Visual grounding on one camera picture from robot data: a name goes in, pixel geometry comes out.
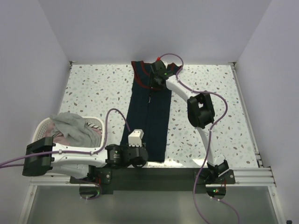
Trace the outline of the navy basketball tank top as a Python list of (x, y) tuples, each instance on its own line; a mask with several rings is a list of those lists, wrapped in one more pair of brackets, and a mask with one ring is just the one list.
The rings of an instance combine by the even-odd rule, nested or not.
[(126, 120), (130, 129), (144, 132), (148, 161), (163, 162), (167, 144), (171, 91), (149, 87), (150, 63), (132, 61), (134, 80)]

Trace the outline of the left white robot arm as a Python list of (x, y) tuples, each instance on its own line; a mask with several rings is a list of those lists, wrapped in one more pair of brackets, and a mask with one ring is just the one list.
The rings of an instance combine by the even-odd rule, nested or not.
[(96, 170), (92, 168), (138, 168), (147, 163), (148, 157), (144, 145), (71, 147), (53, 142), (52, 137), (44, 137), (27, 145), (22, 175), (36, 177), (55, 173), (92, 183), (97, 177)]

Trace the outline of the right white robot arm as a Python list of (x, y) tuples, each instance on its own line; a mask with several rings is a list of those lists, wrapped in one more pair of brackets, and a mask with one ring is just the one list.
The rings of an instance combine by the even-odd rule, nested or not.
[(217, 138), (212, 136), (214, 126), (224, 116), (215, 120), (214, 105), (211, 95), (224, 99), (217, 93), (209, 91), (196, 91), (182, 82), (178, 73), (168, 70), (161, 59), (150, 65), (149, 86), (168, 89), (180, 96), (187, 104), (187, 117), (189, 123), (199, 132), (206, 151), (203, 162), (207, 169), (200, 169), (198, 177), (206, 182), (219, 183), (228, 172), (228, 162), (221, 151)]

